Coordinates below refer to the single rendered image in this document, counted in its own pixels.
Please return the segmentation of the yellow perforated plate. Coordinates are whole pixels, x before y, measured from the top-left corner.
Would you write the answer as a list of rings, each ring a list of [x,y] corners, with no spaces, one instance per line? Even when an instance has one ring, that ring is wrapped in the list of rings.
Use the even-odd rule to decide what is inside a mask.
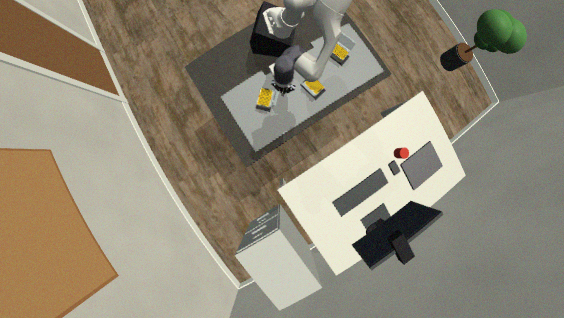
[[[264,104],[265,104],[264,106],[268,106],[268,107],[269,107],[269,103],[270,103],[270,98],[271,98],[271,96],[272,96],[272,90],[269,90],[269,89],[267,89],[267,88],[265,88],[265,89],[262,88],[262,89],[261,89],[261,92],[260,92],[260,96],[259,96],[259,99],[258,99],[258,103],[257,103],[257,104],[259,104],[259,105],[264,105]],[[262,104],[261,104],[261,103],[262,103]]]
[[[333,53],[335,53],[341,59],[344,59],[345,56],[348,54],[348,52],[346,50],[344,50],[342,47],[340,47],[338,44],[336,44],[336,47],[333,50]]]
[[[322,90],[324,88],[318,81],[315,81],[315,82],[307,82],[306,81],[306,85],[309,88],[311,88],[311,90],[314,90],[315,94],[317,94],[320,89]]]

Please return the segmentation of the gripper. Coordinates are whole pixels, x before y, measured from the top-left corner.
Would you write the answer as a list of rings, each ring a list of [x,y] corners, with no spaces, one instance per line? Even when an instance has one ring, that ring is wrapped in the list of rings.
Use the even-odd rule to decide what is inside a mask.
[[[290,88],[288,88],[288,87],[286,87],[286,88],[278,87],[278,86],[276,86],[274,80],[272,80],[271,85],[273,85],[277,91],[280,91],[280,92],[281,92],[281,96],[284,96],[285,93],[288,94],[289,92],[295,90],[295,85],[292,86],[292,84],[291,84]],[[280,89],[279,89],[279,88],[280,88]],[[288,88],[288,89],[287,89],[287,88]],[[285,89],[285,90],[281,90],[281,89]]]

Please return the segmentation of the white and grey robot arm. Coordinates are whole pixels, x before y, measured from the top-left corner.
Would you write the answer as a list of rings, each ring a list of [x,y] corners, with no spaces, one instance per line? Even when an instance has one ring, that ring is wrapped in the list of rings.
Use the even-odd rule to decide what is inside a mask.
[[[308,82],[315,82],[322,76],[339,41],[340,23],[351,2],[352,0],[283,0],[285,8],[269,8],[263,13],[269,34],[285,39],[302,20],[304,11],[313,8],[314,21],[324,39],[324,45],[317,60],[299,45],[287,48],[283,56],[277,58],[276,62],[269,66],[276,85],[290,88],[294,70]]]

